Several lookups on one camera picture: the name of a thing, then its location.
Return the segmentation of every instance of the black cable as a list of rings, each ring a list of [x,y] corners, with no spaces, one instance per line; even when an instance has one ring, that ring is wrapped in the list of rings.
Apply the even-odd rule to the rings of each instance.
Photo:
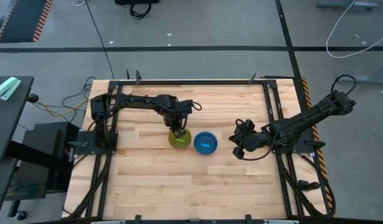
[[[63,212],[65,212],[66,214],[68,214],[68,215],[72,215],[72,213],[68,212],[68,211],[64,208],[64,206],[61,206],[61,210],[62,210]]]
[[[202,106],[201,106],[199,103],[197,103],[197,102],[192,102],[192,107],[193,107],[194,109],[198,110],[198,111],[202,110]]]
[[[10,190],[10,191],[6,192],[5,194],[0,195],[0,197],[5,196],[5,195],[7,195],[7,194],[9,194],[9,193],[11,193],[11,192],[15,192],[15,191],[17,191],[17,190],[22,190],[22,189],[25,189],[25,188],[28,188],[28,187],[32,187],[32,186],[36,186],[36,185],[42,185],[42,184],[46,184],[46,183],[30,184],[30,185],[25,186],[25,187],[20,187],[20,188],[15,189],[15,190]]]
[[[88,154],[86,154],[86,155],[83,155],[83,157],[82,157],[82,158],[80,158],[80,159],[79,159],[79,160],[78,160],[78,161],[77,161],[77,162],[76,162],[76,163],[75,163],[75,164],[72,166],[72,169],[73,169],[73,168],[75,168],[75,166],[76,166],[76,165],[78,165],[78,163],[79,163],[80,161],[82,161],[84,158],[86,158],[86,157],[87,157],[87,155],[88,155]]]
[[[111,62],[110,62],[110,59],[108,58],[108,54],[106,53],[106,49],[105,49],[105,46],[104,46],[104,42],[103,42],[102,36],[100,35],[100,31],[98,31],[96,22],[94,21],[93,14],[92,14],[92,12],[91,12],[91,10],[90,10],[90,8],[89,8],[89,4],[87,3],[87,0],[85,0],[85,2],[86,2],[87,10],[89,11],[90,17],[92,18],[94,27],[96,28],[98,37],[100,38],[100,41],[102,42],[102,46],[103,46],[103,50],[104,50],[104,53],[105,53],[105,56],[106,56],[106,60],[108,61],[108,65],[110,66],[112,79],[115,79],[114,72],[112,71]]]
[[[248,130],[250,130],[249,127],[245,124],[245,122],[244,122],[243,120],[241,120],[241,119],[236,119],[236,120],[235,120],[235,125],[236,125],[236,127],[237,127],[239,130],[241,130],[241,129],[240,129],[239,121],[241,122],[241,124],[245,125],[245,127],[247,127]]]
[[[186,128],[186,125],[187,125],[187,119],[188,119],[188,116],[186,116],[186,118],[184,119],[184,123],[183,125],[181,125],[181,128],[182,129],[185,129]]]
[[[65,101],[68,100],[68,99],[70,99],[70,98],[73,98],[73,97],[76,97],[76,96],[81,95],[82,92],[83,92],[84,90],[85,90],[85,92],[86,92],[86,91],[90,91],[90,88],[92,87],[92,84],[88,84],[87,82],[88,82],[89,79],[91,79],[91,78],[93,78],[94,80],[96,80],[96,78],[93,77],[93,76],[89,76],[89,77],[87,77],[87,79],[86,79],[85,83],[83,84],[83,87],[82,87],[82,89],[80,90],[79,93],[74,94],[74,95],[67,96],[67,97],[65,97],[64,99],[62,99],[62,101],[61,101],[62,106],[66,107],[66,108],[70,108],[70,109],[72,109],[72,107],[70,107],[70,106],[68,106],[68,105],[65,104]]]
[[[300,157],[302,157],[304,160],[306,160],[311,166],[314,167],[314,169],[316,170],[317,174],[318,174],[318,175],[321,177],[321,179],[323,180],[324,185],[327,186],[328,191],[329,191],[329,194],[330,194],[330,196],[331,196],[331,198],[332,198],[332,200],[333,200],[333,201],[332,201],[332,203],[333,203],[333,207],[332,207],[331,212],[329,213],[329,215],[331,215],[331,216],[333,217],[334,214],[335,214],[335,196],[334,196],[334,192],[333,192],[333,190],[332,190],[331,187],[329,186],[329,183],[328,183],[327,178],[325,178],[324,175],[318,170],[318,168],[315,166],[315,164],[314,164],[313,161],[311,161],[310,159],[308,159],[308,158],[307,158],[306,156],[304,156],[304,155],[301,155],[301,154],[299,154],[299,153],[298,153],[298,155],[299,155]]]
[[[147,10],[144,12],[144,13],[138,13],[134,10],[136,4],[140,2],[140,0],[134,0],[132,3],[131,3],[131,6],[130,6],[130,15],[132,18],[134,19],[142,19],[144,18],[144,16],[147,16],[147,14],[150,12],[151,10],[151,1],[148,1],[148,8]]]
[[[284,125],[282,128],[280,128],[280,130],[274,135],[273,140],[272,140],[272,144],[270,145],[270,147],[268,148],[268,151],[264,155],[262,155],[262,156],[260,156],[258,158],[254,158],[254,159],[242,158],[242,160],[245,160],[245,161],[258,161],[260,159],[263,159],[263,158],[267,157],[270,154],[270,151],[273,149],[273,145],[274,145],[274,142],[276,141],[276,138],[277,138],[278,134],[280,134],[281,131],[284,130],[284,128],[286,128],[287,126],[293,124],[296,121],[299,121],[300,119],[301,118],[293,120],[293,121],[289,122],[288,124]]]
[[[35,104],[35,103],[32,103],[34,106],[36,106],[38,109],[40,109],[40,110],[42,110],[42,111],[47,111],[47,110],[45,110],[45,109],[43,109],[43,108],[40,108],[37,104]],[[66,117],[64,117],[63,115],[61,115],[60,113],[57,113],[57,112],[54,112],[54,111],[50,111],[51,113],[54,113],[54,114],[57,114],[57,115],[59,115],[59,116],[61,116],[63,119],[65,119],[68,123],[70,123],[70,121],[66,118]]]
[[[335,84],[336,84],[336,83],[338,82],[338,80],[339,80],[340,78],[342,78],[342,77],[348,77],[348,78],[351,78],[351,79],[353,80],[353,86],[352,86],[352,88],[346,93],[346,96],[348,96],[348,94],[351,93],[351,92],[354,90],[354,88],[356,87],[356,85],[357,85],[357,81],[356,81],[356,79],[355,79],[353,76],[351,76],[351,75],[340,75],[340,76],[338,76],[338,77],[335,79],[333,85],[331,86],[331,92],[334,91],[334,86],[335,86]]]
[[[56,106],[56,105],[45,105],[46,107],[54,107],[54,108],[68,108],[68,106]],[[79,108],[71,108],[71,109],[74,109],[74,110],[77,110],[77,111],[85,111],[83,109],[79,109]]]
[[[74,95],[70,95],[70,96],[65,97],[65,98],[61,101],[62,106],[63,106],[63,107],[66,107],[66,108],[73,109],[73,107],[70,107],[70,106],[66,105],[66,104],[65,104],[65,101],[68,100],[68,99],[70,99],[70,98],[73,98],[73,97],[76,97],[76,96],[81,95],[82,92],[83,92],[84,90],[85,90],[85,92],[86,92],[86,91],[90,91],[90,88],[92,87],[92,84],[88,84],[87,82],[88,82],[89,79],[91,79],[91,78],[93,78],[94,80],[96,80],[96,78],[93,77],[93,76],[89,76],[89,77],[87,77],[87,79],[86,79],[85,83],[83,84],[83,87],[82,87],[82,89],[80,90],[80,92],[77,93],[77,94],[74,94]],[[72,116],[72,118],[71,118],[71,120],[70,120],[70,123],[71,123],[71,122],[75,119],[75,117],[77,116],[77,111],[74,110],[73,112],[74,112],[74,114],[73,114],[73,116]]]
[[[29,129],[25,128],[24,126],[22,126],[20,123],[17,123],[18,126],[24,128],[25,130],[29,131]]]

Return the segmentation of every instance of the wooden table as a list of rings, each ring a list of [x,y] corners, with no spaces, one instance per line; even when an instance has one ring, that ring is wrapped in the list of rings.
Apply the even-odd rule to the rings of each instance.
[[[106,93],[108,82],[95,80],[90,97]],[[299,113],[293,80],[279,79],[277,84],[284,117]],[[214,133],[219,146],[209,156],[197,153],[192,144],[173,149],[160,115],[152,110],[121,110],[104,220],[134,220],[135,215],[144,220],[244,219],[246,214],[254,219],[286,218],[275,155],[257,162],[240,161],[232,154],[235,144],[228,140],[237,118],[251,119],[257,130],[269,123],[261,85],[133,85],[125,86],[123,92],[193,99],[203,109],[189,115],[187,129],[192,136],[201,131]],[[272,93],[270,98],[275,105]],[[88,106],[83,129],[91,122]],[[245,157],[258,157],[267,149],[247,152]],[[298,179],[318,182],[313,167],[297,155],[293,159]],[[95,156],[89,155],[72,173],[65,202],[70,212],[89,190],[94,161]],[[288,190],[296,214],[295,198]],[[305,194],[319,211],[326,212],[320,190]],[[92,215],[97,213],[98,198],[97,193]]]

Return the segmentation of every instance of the gray floor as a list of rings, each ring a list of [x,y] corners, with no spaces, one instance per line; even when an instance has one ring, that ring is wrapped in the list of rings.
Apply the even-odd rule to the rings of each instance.
[[[282,0],[294,46],[325,46],[325,40],[342,10],[317,9],[313,0]],[[351,11],[339,25],[332,46],[372,44],[383,35],[383,1],[371,12]],[[0,0],[0,16],[9,0]],[[272,0],[162,0],[151,14],[133,20],[125,7],[113,1],[90,0],[97,26],[109,47],[262,45],[285,46]],[[71,1],[54,1],[41,39],[36,43],[0,44],[0,47],[100,47],[100,40],[86,6]],[[336,52],[336,55],[348,52]],[[291,77],[287,52],[110,52],[116,78],[126,69],[143,78],[248,78],[253,73]],[[383,66],[383,52],[367,52],[351,58],[333,59],[325,52],[297,52],[302,77],[308,79],[313,102],[326,94],[340,74],[372,75]],[[109,79],[104,53],[0,54],[0,75],[32,75],[32,92],[44,103],[59,105],[65,96],[80,91],[90,75]],[[341,90],[349,84],[340,84]],[[318,125],[327,146],[323,148],[339,217],[383,220],[383,85],[358,85],[351,93],[356,109],[344,117],[329,118]],[[76,105],[80,96],[69,101]],[[61,121],[32,105],[26,105],[20,123]],[[74,124],[80,126],[83,116]],[[14,140],[21,141],[18,128]],[[42,200],[24,201],[20,209],[29,214],[21,223],[56,220],[65,194]],[[5,203],[0,223],[18,223],[7,218]]]

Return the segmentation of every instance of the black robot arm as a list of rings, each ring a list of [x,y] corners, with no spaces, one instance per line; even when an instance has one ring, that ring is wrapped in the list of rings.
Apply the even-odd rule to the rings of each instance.
[[[301,112],[292,118],[276,120],[261,127],[262,132],[254,130],[255,125],[251,120],[243,122],[237,120],[234,135],[229,140],[236,143],[233,154],[238,159],[244,158],[244,149],[252,152],[260,147],[269,146],[270,149],[290,150],[300,134],[332,115],[345,115],[353,110],[356,104],[344,92],[334,90],[325,96],[319,103],[310,109]]]
[[[107,146],[110,144],[110,133],[107,128],[107,119],[114,116],[124,108],[151,109],[164,118],[164,123],[169,127],[175,137],[180,138],[186,133],[188,114],[192,109],[201,110],[200,104],[192,100],[179,101],[171,95],[136,96],[126,94],[102,94],[90,100],[92,118],[96,124],[96,145]]]

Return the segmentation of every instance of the black metal frame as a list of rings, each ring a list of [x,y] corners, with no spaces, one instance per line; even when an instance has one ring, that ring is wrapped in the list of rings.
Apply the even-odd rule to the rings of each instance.
[[[300,79],[300,78],[292,78],[292,79],[293,79],[293,84],[295,86],[296,95],[298,96],[299,107],[301,108],[301,111],[305,111],[308,109],[308,103],[306,100],[305,91],[303,89],[302,79]],[[306,131],[306,135],[309,139],[314,139],[313,130],[311,128],[309,128]],[[319,165],[317,153],[314,153],[314,155],[313,155],[313,162],[316,165],[317,170],[321,172],[321,167]],[[326,190],[325,190],[325,187],[323,187],[324,181],[320,178],[319,174],[318,174],[318,180],[319,180],[319,183],[321,186],[320,189],[321,189],[321,194],[323,194],[323,200],[324,200],[324,204],[326,206],[326,211],[327,211],[327,213],[329,213],[330,208],[328,206],[328,199],[326,196]]]
[[[275,80],[157,80],[157,81],[149,81],[149,80],[138,80],[137,82],[127,80],[127,81],[117,81],[112,80],[110,81],[108,85],[108,92],[113,93],[114,89],[117,89],[117,93],[121,93],[122,89],[126,85],[262,85],[263,91],[265,94],[265,101],[267,104],[267,113],[269,116],[270,122],[274,121],[273,116],[273,109],[272,104],[270,101],[270,93],[269,88],[273,89],[273,92],[275,94],[275,100],[277,106],[277,112],[279,116],[282,117],[282,110],[281,110],[281,103],[280,103],[280,97],[277,90],[277,83]],[[111,122],[111,130],[113,132],[116,132],[116,123],[118,121],[118,113],[114,114],[112,122]],[[90,184],[90,190],[95,189],[99,187],[99,185],[96,185],[97,179],[100,177],[98,174],[98,170],[100,168],[102,156],[97,154],[95,158],[95,164],[93,167],[93,174],[92,174],[92,181]],[[105,197],[106,197],[106,190],[108,187],[108,177],[109,177],[109,168],[111,163],[112,155],[106,155],[106,161],[104,167],[107,167],[108,170],[103,176],[103,181],[101,183],[102,185],[102,191],[100,194],[100,201],[98,203],[98,213],[96,217],[92,217],[92,208],[94,203],[94,194],[87,195],[89,202],[87,206],[85,207],[85,218],[79,218],[79,217],[72,217],[71,215],[67,219],[59,220],[57,223],[78,223],[81,220],[85,221],[86,223],[90,221],[91,218],[96,218],[99,220],[102,220],[103,218],[103,212],[104,212],[104,204],[105,204]],[[280,154],[276,154],[277,162],[279,163],[281,158]],[[295,168],[293,167],[293,162],[289,163],[290,166],[290,173],[293,177],[296,178],[295,174]],[[286,215],[289,217],[292,215],[291,210],[291,204],[290,204],[290,198],[288,195],[288,190],[286,186],[285,179],[280,175],[281,180],[281,191],[283,194],[284,204],[285,204],[285,211]],[[261,223],[262,220],[252,220],[250,219],[251,223],[259,222]],[[174,223],[174,222],[180,222],[180,220],[162,220],[162,221],[154,221],[150,220],[153,223]],[[218,220],[216,223],[245,223],[245,220]]]
[[[275,100],[275,103],[277,106],[278,119],[283,119],[284,118],[284,114],[283,114],[283,110],[282,110],[283,107],[281,105],[280,94],[278,93],[277,84],[275,86],[272,85],[272,88],[273,88],[274,100]],[[276,154],[276,158],[277,158],[277,160],[281,159],[281,161],[283,159],[281,154]],[[295,172],[295,166],[293,164],[292,152],[288,152],[286,154],[286,161],[288,163],[288,171],[291,175],[291,178],[295,181],[295,183],[297,183],[298,180],[296,178],[296,172]],[[298,215],[305,215],[305,213],[303,211],[303,205],[301,203],[301,200],[296,196],[296,194],[294,194],[294,196],[295,196],[296,210],[298,212]]]

